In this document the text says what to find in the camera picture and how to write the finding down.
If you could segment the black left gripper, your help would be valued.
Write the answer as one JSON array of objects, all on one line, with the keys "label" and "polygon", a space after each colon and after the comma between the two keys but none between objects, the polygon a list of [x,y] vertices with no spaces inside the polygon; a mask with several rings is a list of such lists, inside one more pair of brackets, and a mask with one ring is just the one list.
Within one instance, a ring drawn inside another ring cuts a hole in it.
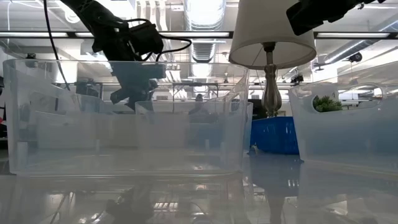
[{"label": "black left gripper", "polygon": [[166,66],[159,63],[125,61],[111,62],[111,68],[112,76],[117,78],[121,87],[119,90],[112,92],[110,95],[111,102],[115,105],[126,100],[125,105],[135,111],[137,102],[149,101],[147,105],[151,110],[153,92],[133,92],[148,91],[151,86],[150,80],[165,78]]}]

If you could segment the frosted white plastic basket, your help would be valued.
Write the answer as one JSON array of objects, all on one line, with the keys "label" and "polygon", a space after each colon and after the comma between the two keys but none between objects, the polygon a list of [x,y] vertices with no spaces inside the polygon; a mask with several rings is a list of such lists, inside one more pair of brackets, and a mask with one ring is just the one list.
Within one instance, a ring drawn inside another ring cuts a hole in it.
[{"label": "frosted white plastic basket", "polygon": [[28,142],[36,149],[94,147],[111,112],[98,97],[81,95],[24,73],[4,76],[11,148]]}]

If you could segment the person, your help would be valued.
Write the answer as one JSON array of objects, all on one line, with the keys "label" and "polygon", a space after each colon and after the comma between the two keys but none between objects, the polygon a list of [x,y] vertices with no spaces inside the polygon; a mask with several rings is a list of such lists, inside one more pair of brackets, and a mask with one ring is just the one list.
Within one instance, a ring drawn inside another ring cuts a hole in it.
[{"label": "person", "polygon": [[216,113],[210,113],[203,102],[203,95],[197,94],[195,107],[188,112],[189,121],[193,124],[213,124],[218,121]]}]

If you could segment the ceiling light strip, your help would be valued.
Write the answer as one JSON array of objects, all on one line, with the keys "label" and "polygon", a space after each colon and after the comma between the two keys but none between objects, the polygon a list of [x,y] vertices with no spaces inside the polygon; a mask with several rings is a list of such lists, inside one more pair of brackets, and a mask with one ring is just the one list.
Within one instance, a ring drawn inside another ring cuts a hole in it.
[{"label": "ceiling light strip", "polygon": [[314,32],[315,39],[394,40],[398,32]]},{"label": "ceiling light strip", "polygon": [[[217,32],[217,31],[206,31],[206,32],[159,32],[160,35],[166,37],[181,37],[189,39],[232,39],[233,31],[228,32]],[[93,39],[94,36],[90,32],[53,32],[52,37],[56,39]],[[48,32],[44,31],[0,31],[0,38],[6,39],[46,39],[49,38]]]}]

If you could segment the silver lamp base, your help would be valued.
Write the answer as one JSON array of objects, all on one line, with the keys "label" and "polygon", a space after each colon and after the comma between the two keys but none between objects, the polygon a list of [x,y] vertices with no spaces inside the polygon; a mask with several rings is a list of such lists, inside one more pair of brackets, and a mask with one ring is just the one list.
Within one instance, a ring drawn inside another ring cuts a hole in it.
[{"label": "silver lamp base", "polygon": [[277,116],[277,112],[282,106],[282,98],[276,84],[277,65],[273,60],[275,42],[264,42],[263,49],[266,53],[266,65],[264,66],[266,87],[262,96],[262,107],[266,110],[267,117]]}]

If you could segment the white lamp shade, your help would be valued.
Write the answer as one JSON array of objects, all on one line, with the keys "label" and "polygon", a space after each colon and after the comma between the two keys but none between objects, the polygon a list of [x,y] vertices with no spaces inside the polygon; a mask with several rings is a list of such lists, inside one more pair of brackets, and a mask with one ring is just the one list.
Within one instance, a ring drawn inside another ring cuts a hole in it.
[{"label": "white lamp shade", "polygon": [[286,10],[299,0],[240,0],[229,62],[252,70],[266,65],[264,44],[275,43],[279,69],[304,65],[317,55],[313,31],[295,35]]}]

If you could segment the green succulent plant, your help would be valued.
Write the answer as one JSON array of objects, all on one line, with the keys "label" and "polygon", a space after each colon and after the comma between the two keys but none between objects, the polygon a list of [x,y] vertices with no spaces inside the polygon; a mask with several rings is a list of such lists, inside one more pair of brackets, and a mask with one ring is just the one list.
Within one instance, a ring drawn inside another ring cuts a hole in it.
[{"label": "green succulent plant", "polygon": [[339,111],[342,110],[340,101],[336,101],[329,96],[319,97],[318,95],[313,99],[313,107],[319,113]]}]

